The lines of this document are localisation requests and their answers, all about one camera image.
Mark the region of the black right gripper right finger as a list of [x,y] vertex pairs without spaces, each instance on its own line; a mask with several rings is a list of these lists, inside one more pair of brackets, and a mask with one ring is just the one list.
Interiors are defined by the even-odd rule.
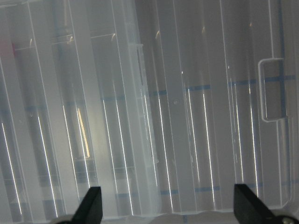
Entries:
[[233,211],[240,224],[283,224],[246,184],[234,185]]

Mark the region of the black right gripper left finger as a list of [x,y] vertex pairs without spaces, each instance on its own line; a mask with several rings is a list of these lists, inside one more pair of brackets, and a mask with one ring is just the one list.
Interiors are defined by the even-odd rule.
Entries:
[[103,218],[101,187],[90,187],[73,215],[71,224],[100,224]]

